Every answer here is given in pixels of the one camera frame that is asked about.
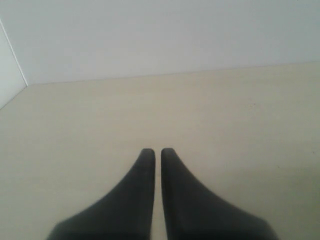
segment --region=white wall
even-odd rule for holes
[[[0,20],[0,109],[25,87]]]
[[[320,61],[319,0],[2,0],[30,84]]]

